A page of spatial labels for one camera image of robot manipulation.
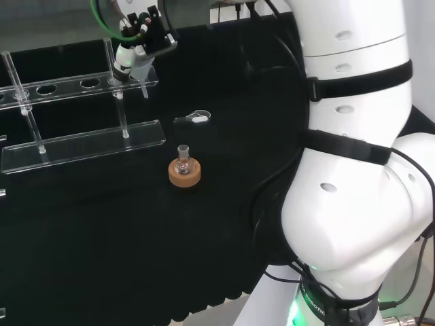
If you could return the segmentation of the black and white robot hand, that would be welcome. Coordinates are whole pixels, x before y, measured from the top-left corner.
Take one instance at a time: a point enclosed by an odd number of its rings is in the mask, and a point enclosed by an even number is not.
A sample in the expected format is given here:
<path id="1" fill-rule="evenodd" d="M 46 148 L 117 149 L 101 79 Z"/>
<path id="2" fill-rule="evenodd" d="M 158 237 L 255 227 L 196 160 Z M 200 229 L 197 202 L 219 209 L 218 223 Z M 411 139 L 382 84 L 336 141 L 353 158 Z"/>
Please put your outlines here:
<path id="1" fill-rule="evenodd" d="M 160 12 L 151 6 L 144 12 L 129 13 L 119 23 L 125 38 L 119 44 L 113 63 L 113 76 L 120 82 L 145 79 L 155 57 L 174 50 L 177 42 L 164 29 Z"/>

